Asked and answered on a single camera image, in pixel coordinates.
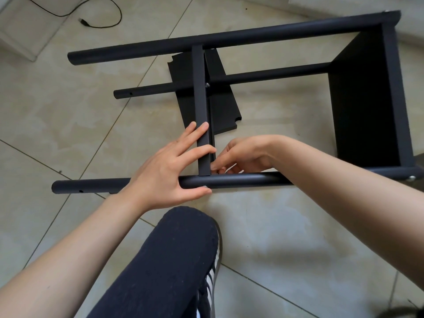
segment left hand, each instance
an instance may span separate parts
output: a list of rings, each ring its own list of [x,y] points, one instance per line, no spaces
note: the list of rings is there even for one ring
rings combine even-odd
[[[216,152],[212,145],[187,151],[207,131],[209,124],[204,122],[195,128],[196,123],[192,122],[176,141],[146,160],[119,193],[126,195],[140,216],[154,208],[171,207],[212,193],[207,187],[183,189],[178,183],[178,176],[184,168],[200,157]]]

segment leg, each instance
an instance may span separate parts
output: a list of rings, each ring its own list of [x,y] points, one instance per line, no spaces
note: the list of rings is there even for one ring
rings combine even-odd
[[[198,290],[216,266],[218,240],[211,217],[195,208],[173,208],[88,318],[196,317]]]

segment tile floor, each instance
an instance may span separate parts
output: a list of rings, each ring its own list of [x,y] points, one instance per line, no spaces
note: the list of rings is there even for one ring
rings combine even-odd
[[[116,0],[123,22],[98,4],[72,15],[30,63],[0,50],[0,285],[62,238],[103,200],[54,195],[65,178],[130,176],[183,129],[173,94],[115,100],[119,88],[170,81],[170,55],[72,66],[72,50],[308,20],[240,0]],[[226,73],[332,60],[353,35],[219,49]],[[424,49],[400,44],[414,153],[424,152]],[[234,85],[242,121],[216,136],[279,133],[335,154],[325,75]],[[196,165],[185,170],[196,173]],[[375,317],[424,293],[295,187],[232,189],[189,203],[223,233],[219,317]],[[138,221],[78,312],[85,317],[166,210]]]

